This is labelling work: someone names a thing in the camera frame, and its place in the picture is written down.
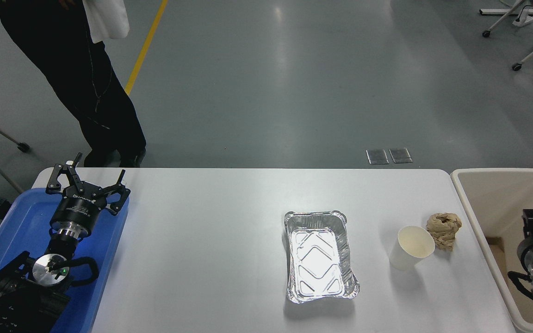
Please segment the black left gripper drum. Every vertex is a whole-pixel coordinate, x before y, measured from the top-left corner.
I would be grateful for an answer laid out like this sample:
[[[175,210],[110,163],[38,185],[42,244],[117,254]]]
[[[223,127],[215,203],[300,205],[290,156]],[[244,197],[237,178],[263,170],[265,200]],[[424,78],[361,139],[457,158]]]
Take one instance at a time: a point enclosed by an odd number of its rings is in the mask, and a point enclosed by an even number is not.
[[[50,226],[54,230],[66,229],[71,223],[78,225],[83,233],[91,233],[102,209],[107,205],[110,190],[95,184],[83,184],[83,191],[75,185],[59,191],[51,187],[50,194],[61,194],[62,199],[53,214]]]

